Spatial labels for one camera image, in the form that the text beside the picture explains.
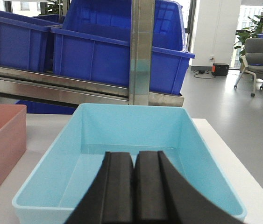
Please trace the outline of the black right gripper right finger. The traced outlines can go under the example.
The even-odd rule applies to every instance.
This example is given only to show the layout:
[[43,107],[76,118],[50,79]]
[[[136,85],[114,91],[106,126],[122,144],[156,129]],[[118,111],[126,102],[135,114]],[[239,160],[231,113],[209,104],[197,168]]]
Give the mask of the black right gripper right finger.
[[136,224],[240,224],[199,193],[163,151],[140,151],[135,164]]

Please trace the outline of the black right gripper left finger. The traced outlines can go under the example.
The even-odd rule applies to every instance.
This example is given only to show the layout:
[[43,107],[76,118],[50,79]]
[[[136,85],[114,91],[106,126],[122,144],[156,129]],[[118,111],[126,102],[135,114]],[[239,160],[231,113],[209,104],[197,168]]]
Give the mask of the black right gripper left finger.
[[129,153],[105,152],[91,186],[67,224],[133,223],[133,162]]

